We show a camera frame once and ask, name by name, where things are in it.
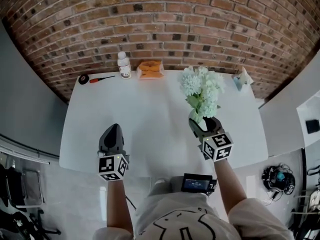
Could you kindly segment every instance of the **bottle cap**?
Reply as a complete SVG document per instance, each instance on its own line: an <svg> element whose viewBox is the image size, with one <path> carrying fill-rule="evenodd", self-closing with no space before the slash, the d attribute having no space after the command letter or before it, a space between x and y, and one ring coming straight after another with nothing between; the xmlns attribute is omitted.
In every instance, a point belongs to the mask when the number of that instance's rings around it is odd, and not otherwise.
<svg viewBox="0 0 320 240"><path fill-rule="evenodd" d="M127 57L126 53L124 51L118 52L118 59L122 60L125 57Z"/></svg>

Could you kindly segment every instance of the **white table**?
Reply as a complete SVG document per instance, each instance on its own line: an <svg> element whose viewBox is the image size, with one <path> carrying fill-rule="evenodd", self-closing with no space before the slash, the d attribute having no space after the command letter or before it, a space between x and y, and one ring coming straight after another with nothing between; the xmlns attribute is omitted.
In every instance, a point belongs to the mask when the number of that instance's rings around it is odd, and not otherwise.
<svg viewBox="0 0 320 240"><path fill-rule="evenodd" d="M192 109L180 91L180 72L166 71L157 80L138 80L135 71L131 79L100 73L90 78L115 77L85 85L77 81L64 122L60 166L97 173L99 139L118 123L130 154L126 177L212 174L213 162L203 158L188 124ZM232 76L223 76L226 90L219 96L216 117L234 142L228 160L233 168L264 161L268 150L254 94L251 88L239 92Z"/></svg>

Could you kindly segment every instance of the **person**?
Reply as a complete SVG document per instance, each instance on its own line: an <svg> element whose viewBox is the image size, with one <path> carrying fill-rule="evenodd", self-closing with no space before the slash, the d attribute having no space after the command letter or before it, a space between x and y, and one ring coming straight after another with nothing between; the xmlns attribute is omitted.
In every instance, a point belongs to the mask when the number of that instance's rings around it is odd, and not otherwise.
<svg viewBox="0 0 320 240"><path fill-rule="evenodd" d="M107 227L94 240L293 240L294 236L255 198L247 198L226 159L214 163L229 223L207 204L203 193L179 192L177 184L156 184L137 210L134 229L122 180L108 183Z"/></svg>

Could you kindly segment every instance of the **screwdriver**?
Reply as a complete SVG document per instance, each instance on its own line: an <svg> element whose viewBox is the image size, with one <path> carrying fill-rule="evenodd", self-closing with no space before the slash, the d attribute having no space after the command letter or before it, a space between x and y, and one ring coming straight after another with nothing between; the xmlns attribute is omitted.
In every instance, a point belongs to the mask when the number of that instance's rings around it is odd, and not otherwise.
<svg viewBox="0 0 320 240"><path fill-rule="evenodd" d="M108 77L94 78L94 79L91 79L89 82L90 82L90 84L93 84L93 83L97 83L97 82L99 82L99 81L101 81L101 80L103 80L103 79L113 78L113 77L114 77L114 75L113 75L113 76L108 76Z"/></svg>

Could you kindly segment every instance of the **white shirt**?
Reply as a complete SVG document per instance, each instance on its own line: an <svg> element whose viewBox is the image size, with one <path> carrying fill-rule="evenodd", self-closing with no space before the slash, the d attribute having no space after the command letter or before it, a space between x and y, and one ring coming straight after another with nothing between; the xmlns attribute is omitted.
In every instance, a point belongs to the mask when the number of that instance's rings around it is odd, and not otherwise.
<svg viewBox="0 0 320 240"><path fill-rule="evenodd" d="M97 230L93 240L293 240L293 234L255 198L241 201L221 220L201 193L149 196L136 211L135 237L121 228Z"/></svg>

